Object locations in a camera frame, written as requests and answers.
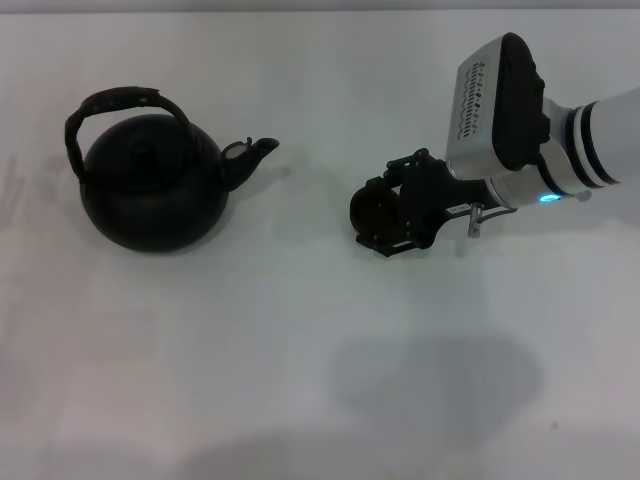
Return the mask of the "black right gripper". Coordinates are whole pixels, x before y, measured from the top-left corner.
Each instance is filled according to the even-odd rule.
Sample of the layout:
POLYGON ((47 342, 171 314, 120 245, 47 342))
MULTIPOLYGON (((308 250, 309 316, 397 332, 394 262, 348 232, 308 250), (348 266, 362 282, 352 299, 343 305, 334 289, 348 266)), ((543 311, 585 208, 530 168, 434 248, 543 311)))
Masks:
POLYGON ((426 148, 388 161, 384 173, 369 182, 389 190, 400 189, 400 218, 408 237, 355 237, 359 245, 386 258, 428 249, 439 229, 453 218, 468 215, 472 204, 480 204, 485 210, 499 206, 484 180, 455 179, 446 163, 431 157, 426 148))

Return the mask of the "small dark round teacup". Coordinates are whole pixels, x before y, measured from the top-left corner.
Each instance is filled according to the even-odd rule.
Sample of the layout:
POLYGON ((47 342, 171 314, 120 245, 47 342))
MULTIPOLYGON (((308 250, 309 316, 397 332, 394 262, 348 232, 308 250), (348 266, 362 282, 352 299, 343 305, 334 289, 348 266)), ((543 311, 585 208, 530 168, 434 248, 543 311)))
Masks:
POLYGON ((399 225, 399 195, 381 184, 366 182, 351 198, 349 216, 359 234, 374 235, 399 225))

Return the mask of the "black round teapot with handle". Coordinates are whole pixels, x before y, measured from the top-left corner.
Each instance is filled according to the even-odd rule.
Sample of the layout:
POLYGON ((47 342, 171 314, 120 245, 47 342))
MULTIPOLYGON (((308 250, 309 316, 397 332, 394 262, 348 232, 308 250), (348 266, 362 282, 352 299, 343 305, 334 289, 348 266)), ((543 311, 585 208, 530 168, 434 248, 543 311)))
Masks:
POLYGON ((86 98, 66 120, 65 147, 91 222, 110 241, 145 253, 173 252, 203 238, 230 192, 279 146, 246 139, 220 149, 158 90, 117 87, 86 98), (154 108, 103 132, 82 152, 78 132, 91 116, 154 108))

